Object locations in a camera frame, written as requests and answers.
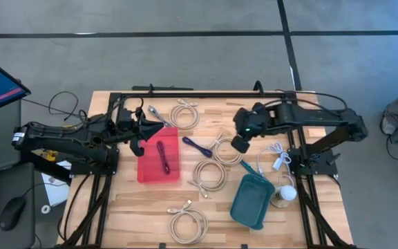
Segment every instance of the white ball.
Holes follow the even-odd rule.
[[[296,198],[297,191],[292,186],[285,185],[281,187],[281,189],[279,190],[279,194],[281,195],[282,199],[286,201],[292,201]]]

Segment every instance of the wire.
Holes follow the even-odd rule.
[[[129,98],[137,98],[137,96],[136,96],[136,95],[130,95],[130,96],[124,98],[123,100],[120,100],[115,106],[113,106],[113,107],[111,108],[110,111],[107,111],[105,114],[102,114],[100,117],[98,117],[97,119],[94,119],[94,120],[90,120],[89,118],[87,118],[87,113],[86,113],[84,110],[79,110],[79,112],[78,112],[79,114],[78,114],[78,115],[71,113],[71,115],[73,115],[73,116],[75,116],[75,117],[78,117],[78,118],[81,120],[80,123],[75,124],[75,125],[73,125],[73,126],[71,126],[71,127],[66,127],[66,128],[62,128],[62,127],[52,127],[52,126],[48,126],[48,125],[45,125],[45,124],[42,124],[42,123],[39,123],[39,122],[29,122],[28,125],[29,125],[30,128],[32,128],[32,129],[34,129],[35,131],[38,131],[38,132],[44,132],[44,130],[41,129],[40,127],[42,127],[42,128],[45,127],[45,128],[48,128],[48,129],[56,129],[56,130],[57,130],[57,131],[51,131],[51,130],[49,130],[49,131],[47,131],[48,133],[66,134],[66,135],[72,134],[72,133],[76,133],[76,132],[78,132],[84,125],[91,125],[91,124],[95,124],[95,123],[99,122],[102,118],[104,118],[104,117],[106,117],[107,115],[109,115],[109,114],[111,114],[112,112],[114,112],[114,110],[115,110],[116,108],[118,108],[121,104],[124,104],[124,102],[125,102],[127,99],[129,99]],[[139,99],[141,100],[141,105],[140,105],[139,109],[142,109],[142,107],[144,106],[144,99],[141,98],[141,97],[139,97]],[[42,107],[49,108],[48,106],[43,105],[43,104],[40,104],[40,103],[36,103],[36,102],[32,102],[32,103],[38,104],[38,105],[40,105],[40,106],[42,106]]]
[[[291,163],[291,158],[290,155],[288,155],[288,153],[284,152],[283,150],[283,146],[280,142],[275,142],[273,145],[270,145],[264,149],[262,149],[259,154],[257,154],[257,159],[256,159],[256,165],[257,165],[257,171],[259,172],[259,174],[261,176],[265,177],[265,174],[263,173],[263,170],[261,167],[259,167],[260,163],[260,155],[264,152],[264,151],[270,151],[274,154],[279,154],[279,158],[276,159],[276,161],[274,162],[274,164],[272,165],[273,169],[275,170],[279,170],[279,168],[281,167],[282,163],[285,163],[285,165],[287,166],[287,170],[288,170],[288,175],[280,175],[279,176],[279,185],[281,186],[281,179],[282,177],[288,178],[291,181],[291,185],[294,187],[294,181],[291,177],[291,171],[290,171],[290,163]]]
[[[75,106],[73,107],[72,111],[71,111],[70,113],[68,113],[68,114],[67,114],[67,113],[52,113],[50,107],[51,107],[51,105],[52,105],[53,100],[54,100],[57,96],[59,96],[60,94],[63,94],[63,93],[67,93],[67,94],[70,94],[70,95],[72,95],[73,97],[75,97],[75,99],[76,99]],[[67,114],[67,117],[64,118],[64,121],[67,121],[67,119],[68,119],[69,117],[75,115],[75,114],[73,114],[73,113],[75,112],[76,107],[77,107],[78,104],[79,104],[79,99],[77,98],[77,96],[76,96],[74,93],[71,93],[71,92],[69,92],[69,91],[60,91],[59,93],[56,93],[56,94],[50,99],[50,102],[48,103],[48,112],[49,112],[50,115],[62,115],[62,114]]]
[[[170,122],[173,126],[179,128],[179,129],[192,129],[199,123],[199,113],[198,110],[196,110],[194,107],[198,105],[198,103],[187,103],[184,100],[178,100],[179,105],[173,107],[170,110]],[[183,110],[187,109],[190,110],[190,112],[193,114],[193,120],[186,125],[181,125],[178,123],[178,115],[179,113]]]
[[[388,152],[388,155],[390,155],[390,157],[394,160],[398,160],[398,158],[396,158],[395,156],[393,156],[390,152],[390,147],[389,147],[389,143],[390,143],[390,138],[391,136],[388,136],[388,138],[386,139],[386,152]]]
[[[62,111],[62,110],[59,110],[59,109],[56,109],[56,108],[53,108],[53,107],[50,107],[50,106],[46,106],[45,104],[41,104],[41,103],[38,103],[38,102],[35,102],[35,101],[32,101],[32,100],[27,100],[27,99],[21,99],[21,100],[26,101],[26,102],[29,102],[29,103],[32,103],[32,104],[39,105],[40,107],[45,107],[45,108],[50,109],[50,110],[53,110],[53,111],[61,112],[62,114],[67,114],[67,115],[75,116],[75,117],[77,117],[77,118],[79,117],[77,114],[69,113],[69,112],[67,112],[67,111]]]
[[[214,185],[208,185],[203,183],[203,181],[200,179],[200,173],[204,169],[205,166],[208,165],[213,165],[216,166],[219,171],[220,171],[220,178],[217,183]],[[227,182],[227,171],[225,170],[224,166],[221,165],[219,162],[216,162],[215,160],[211,159],[206,159],[203,160],[202,162],[198,163],[193,170],[193,180],[192,181],[187,181],[191,185],[194,185],[199,188],[200,193],[204,198],[208,198],[207,191],[218,191],[222,189],[225,186],[225,183]]]
[[[282,91],[284,93],[304,93],[304,94],[313,94],[313,95],[320,95],[320,96],[326,96],[326,97],[330,97],[330,98],[334,98],[335,100],[338,100],[340,102],[342,102],[343,104],[343,109],[340,110],[341,113],[343,113],[344,111],[346,111],[348,109],[348,105],[346,104],[346,101],[343,98],[340,98],[338,96],[332,95],[332,94],[328,94],[328,93],[315,93],[315,92],[309,92],[309,91],[284,91],[282,89],[276,89],[276,91]]]
[[[343,112],[346,110],[346,109],[342,109],[342,110],[330,110],[330,109],[328,109],[328,108],[326,108],[326,107],[324,107],[324,106],[322,106],[322,105],[320,105],[320,104],[311,102],[311,101],[309,101],[309,100],[302,100],[302,99],[298,99],[298,98],[287,98],[287,99],[284,99],[284,100],[282,100],[282,99],[279,99],[279,100],[272,100],[272,101],[266,102],[265,104],[263,104],[263,106],[264,106],[264,107],[267,107],[267,105],[269,105],[269,104],[274,104],[274,103],[278,103],[278,102],[282,103],[283,101],[300,101],[300,102],[305,102],[305,103],[314,105],[314,106],[316,106],[316,107],[318,107],[318,108],[320,108],[320,109],[326,111],[327,113],[329,113],[329,114],[331,114],[331,115],[333,115],[333,116],[337,116],[337,117],[341,117],[341,116],[342,116],[341,113],[343,113]]]
[[[205,216],[205,214],[199,210],[195,210],[193,208],[190,208],[191,205],[191,201],[188,200],[183,206],[182,208],[176,209],[176,208],[169,208],[167,210],[168,213],[170,214],[174,214],[173,217],[171,217],[170,223],[169,223],[169,232],[170,235],[173,237],[173,239],[181,244],[195,244],[195,243],[199,243],[200,241],[202,241],[208,231],[208,220],[207,217]],[[198,232],[196,233],[194,238],[185,240],[185,239],[181,239],[179,237],[179,233],[178,230],[176,228],[178,222],[179,222],[179,218],[182,215],[188,215],[191,218],[193,218],[194,223],[197,225],[198,227]]]
[[[213,150],[213,157],[216,159],[219,163],[222,163],[224,165],[235,165],[241,162],[243,159],[243,155],[237,151],[236,156],[232,159],[225,160],[222,158],[222,156],[219,155],[219,148],[220,146],[225,143],[225,142],[230,142],[231,143],[231,138],[222,138],[223,133],[219,133],[218,137],[210,144],[208,145],[208,148]]]
[[[42,242],[41,239],[39,239],[38,235],[35,234],[35,237],[38,239],[39,242],[39,248],[42,248]]]
[[[72,201],[70,202],[70,206],[68,207],[67,215],[66,215],[66,222],[64,223],[64,241],[67,240],[67,225],[68,225],[68,219],[70,218],[70,213],[72,211],[73,204],[75,203],[76,196],[78,195],[79,191],[81,190],[82,185],[87,181],[88,177],[90,175],[87,175],[84,177],[82,182],[79,184],[79,186],[76,189],[75,195],[72,198]]]
[[[40,185],[52,185],[52,186],[55,186],[55,187],[61,187],[61,186],[67,185],[67,184],[66,184],[66,183],[63,183],[63,184],[60,184],[60,185],[55,185],[55,184],[51,184],[51,183],[38,183],[38,184],[35,184],[35,185],[33,185],[32,187],[30,187],[28,190],[26,190],[26,191],[24,192],[24,194],[22,195],[22,197],[24,197],[30,190],[32,190],[32,189],[34,189],[35,187],[40,186]]]
[[[58,221],[57,230],[58,230],[58,235],[61,237],[61,239],[65,240],[64,236],[62,236],[62,233],[61,233],[61,230],[60,230],[63,217],[64,217],[64,215]]]

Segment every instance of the black cable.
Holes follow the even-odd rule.
[[[391,136],[388,136],[388,138],[386,139],[386,152],[388,152],[388,155],[390,155],[390,157],[394,160],[398,160],[398,158],[396,158],[395,156],[393,156],[390,152],[390,147],[389,147],[389,143],[390,143],[390,138]]]
[[[32,101],[32,100],[27,100],[27,99],[21,99],[21,100],[26,101],[26,102],[29,102],[29,103],[32,103],[32,104],[39,105],[40,107],[45,107],[45,108],[50,109],[50,110],[53,110],[53,111],[59,111],[59,112],[61,112],[62,114],[67,114],[67,115],[75,116],[75,117],[77,117],[77,118],[79,117],[77,114],[69,113],[69,112],[67,112],[67,111],[62,111],[62,110],[59,110],[59,109],[56,109],[56,108],[53,108],[53,107],[49,107],[49,106],[46,106],[45,104],[41,104],[41,103],[38,103],[38,102],[35,102],[35,101]]]
[[[340,112],[344,112],[344,111],[346,111],[346,109],[348,109],[348,105],[346,104],[346,101],[343,98],[340,98],[338,96],[335,96],[335,95],[332,95],[332,94],[328,94],[328,93],[315,93],[315,92],[307,92],[307,91],[284,91],[282,89],[276,89],[275,91],[282,91],[284,93],[313,94],[313,95],[320,95],[320,96],[330,97],[330,98],[334,98],[335,100],[338,100],[338,101],[342,102],[343,109],[339,110]]]
[[[54,100],[57,96],[59,96],[59,95],[61,95],[61,94],[63,94],[63,93],[67,93],[67,94],[70,94],[70,95],[72,95],[73,97],[75,97],[75,99],[76,99],[75,106],[73,107],[73,109],[72,109],[72,111],[71,111],[70,113],[52,113],[50,107],[52,106],[53,100]],[[64,118],[64,121],[67,121],[67,119],[68,119],[69,117],[71,117],[71,116],[74,115],[73,113],[75,112],[76,107],[77,107],[78,104],[79,104],[79,98],[78,98],[74,93],[71,93],[71,92],[69,92],[69,91],[60,91],[59,93],[56,93],[56,94],[50,99],[50,102],[48,103],[48,112],[49,112],[50,115],[62,115],[62,114],[67,114],[67,116]]]
[[[327,113],[329,113],[329,114],[331,114],[331,115],[333,115],[333,116],[336,116],[336,117],[342,116],[341,112],[344,111],[344,110],[330,110],[330,109],[328,109],[328,108],[326,108],[326,107],[324,107],[324,106],[322,106],[322,105],[320,105],[320,104],[311,102],[311,101],[309,101],[309,100],[302,100],[302,99],[298,99],[298,98],[287,98],[287,99],[284,99],[284,100],[272,100],[272,101],[266,102],[265,104],[263,104],[263,106],[264,106],[264,107],[267,107],[267,105],[269,105],[269,104],[279,103],[279,102],[282,103],[283,101],[300,101],[300,102],[305,102],[305,103],[314,105],[314,106],[316,106],[316,107],[318,107],[318,108],[320,108],[320,109],[326,111]]]
[[[22,197],[24,197],[30,190],[32,190],[33,188],[35,188],[35,187],[37,187],[37,186],[40,186],[40,185],[52,185],[52,186],[55,186],[55,187],[60,187],[60,186],[64,186],[64,185],[67,185],[66,183],[64,183],[64,184],[61,184],[61,185],[55,185],[55,184],[51,184],[51,183],[38,183],[38,184],[35,184],[35,185],[33,185],[32,187],[30,187],[28,190],[26,190],[25,192],[24,192],[24,194],[22,195]]]
[[[85,229],[91,224],[93,217],[96,215],[98,209],[101,205],[108,200],[108,191],[110,187],[107,187],[108,181],[105,181],[102,191],[99,193],[93,207],[87,212],[86,216],[82,219],[81,223],[78,225],[77,229],[73,231],[72,235],[63,243],[65,246],[74,246],[84,233]]]
[[[39,248],[42,248],[42,242],[41,239],[39,239],[38,235],[35,234],[35,237],[38,239],[39,242]]]
[[[75,203],[76,196],[78,195],[79,191],[81,190],[82,185],[87,181],[88,177],[90,175],[87,175],[82,182],[79,184],[79,186],[76,189],[75,195],[73,196],[72,201],[70,202],[70,206],[68,207],[67,215],[66,215],[66,222],[64,223],[64,241],[67,240],[67,225],[68,225],[68,219],[70,218],[70,212],[72,211],[73,204]]]
[[[116,105],[114,105],[113,108],[112,108],[110,111],[106,112],[105,114],[102,114],[99,118],[97,118],[97,119],[95,119],[95,120],[90,120],[89,118],[87,118],[87,113],[86,113],[84,110],[79,110],[79,114],[76,115],[76,114],[74,114],[74,113],[68,113],[68,112],[61,111],[61,110],[58,110],[58,109],[55,109],[55,108],[50,108],[50,109],[53,109],[53,110],[56,110],[56,111],[61,111],[62,113],[71,114],[71,115],[73,115],[73,116],[75,116],[75,117],[78,117],[78,118],[81,120],[80,123],[75,124],[75,125],[73,125],[73,126],[71,126],[71,127],[66,127],[66,128],[62,128],[62,127],[51,127],[51,126],[48,126],[48,125],[45,125],[45,124],[42,124],[42,123],[39,123],[39,122],[29,122],[28,125],[29,125],[30,128],[32,128],[32,129],[34,129],[35,131],[38,131],[38,132],[43,132],[43,130],[41,130],[41,129],[38,128],[38,127],[45,127],[45,128],[49,128],[49,129],[53,129],[53,128],[56,128],[56,129],[57,129],[57,131],[47,131],[48,133],[55,133],[55,134],[72,134],[72,133],[78,132],[78,131],[83,127],[83,125],[91,125],[91,124],[95,124],[96,122],[99,122],[102,118],[104,118],[105,116],[107,116],[107,115],[111,114],[112,112],[114,112],[114,110],[115,110],[116,108],[118,108],[120,105],[124,104],[125,101],[126,101],[127,99],[129,99],[129,98],[137,98],[137,96],[135,96],[135,95],[130,95],[130,96],[124,98],[123,100],[119,101]],[[141,97],[139,97],[139,99],[141,99],[141,105],[140,105],[139,108],[142,109],[142,107],[144,106],[144,99],[141,98]],[[36,103],[36,102],[30,101],[30,100],[27,100],[27,101],[28,101],[28,102],[31,102],[31,103],[34,103],[34,104],[38,104],[38,105],[40,105],[40,106],[42,106],[42,107],[49,108],[48,106],[43,105],[43,104],[40,104],[40,103]]]
[[[62,240],[64,240],[64,236],[62,236],[62,233],[61,233],[61,223],[62,223],[63,217],[64,217],[64,215],[59,219],[58,226],[57,226],[58,235],[61,237]]]

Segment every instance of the white paper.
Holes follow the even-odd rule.
[[[57,165],[65,167],[66,169],[70,169],[72,166],[66,160],[57,163]],[[52,186],[49,184],[44,185],[44,187],[46,187],[48,202],[51,207],[55,207],[56,205],[59,205],[60,203],[63,203],[64,201],[67,200],[67,196],[68,196],[68,193],[70,192],[70,188],[65,182],[57,180],[57,179],[53,178],[52,176],[49,176],[44,173],[42,173],[42,180],[44,181],[44,183],[50,183],[53,185],[62,185],[59,187],[55,187],[55,186]]]

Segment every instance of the desk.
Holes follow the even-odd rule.
[[[88,116],[106,112],[110,93],[109,91],[94,92]],[[316,102],[314,95],[298,94],[298,97]],[[198,150],[184,144],[181,141],[182,137],[188,136],[198,144],[206,145],[215,139],[222,130],[234,135],[232,118],[239,108],[250,109],[253,103],[257,101],[266,102],[271,99],[185,98],[184,100],[198,103],[197,110],[200,114],[200,122],[195,129],[179,131],[181,177],[178,183],[153,185],[138,183],[138,159],[133,155],[128,145],[118,145],[120,162],[111,185],[102,247],[157,248],[159,243],[166,243],[169,248],[188,247],[177,244],[170,237],[168,223],[171,214],[167,213],[167,209],[169,207],[180,208],[186,200],[192,200],[192,207],[203,211],[207,216],[209,230],[204,240],[190,247],[240,248],[240,245],[245,243],[250,248],[305,248],[306,242],[298,199],[285,209],[269,206],[262,230],[250,230],[236,223],[230,217],[229,209],[239,182],[247,174],[242,166],[226,166],[228,172],[227,184],[220,191],[209,192],[210,199],[204,199],[197,187],[187,183],[191,179],[193,167],[204,160],[205,157]],[[125,106],[134,109],[139,104],[138,99],[130,99],[127,100]],[[168,119],[169,110],[177,104],[177,98],[145,98],[143,109],[146,111],[148,106],[152,105],[164,118]],[[305,108],[313,108],[309,104],[301,105]],[[146,116],[150,120],[155,120],[149,114]],[[187,121],[190,117],[190,114],[181,114],[179,122]],[[325,129],[318,127],[304,128],[304,133],[307,142],[313,143],[325,135]],[[244,160],[255,167],[258,152],[276,141],[281,142],[284,149],[288,148],[286,135],[255,138],[250,143],[251,147],[244,155]],[[230,145],[227,147],[222,145],[222,147],[223,155],[232,155],[235,152]],[[285,173],[286,168],[282,167],[281,172],[273,172],[271,165],[275,158],[276,156],[272,154],[264,153],[260,161],[266,177],[273,184],[278,185],[278,177]],[[206,181],[216,180],[219,177],[216,170],[213,167],[206,167],[202,172],[202,179]],[[69,200],[73,198],[82,179],[83,176],[73,179]],[[93,177],[87,180],[76,198],[75,206],[70,214],[70,231],[73,231],[79,225],[87,212],[92,182]],[[339,187],[327,176],[315,176],[315,182],[324,217],[345,242],[352,243]],[[314,218],[312,215],[310,217],[314,242],[318,243]],[[95,240],[98,219],[95,217],[93,220],[91,243]],[[194,224],[187,217],[180,221],[178,227],[181,235],[189,236],[196,232]]]
[[[0,108],[0,171],[11,168],[21,160],[21,152],[11,145],[13,129],[20,124],[21,100]]]
[[[7,202],[33,186],[33,164],[25,163],[0,172],[0,214]],[[29,248],[35,242],[35,190],[26,194],[26,206],[10,231],[0,228],[0,249]]]

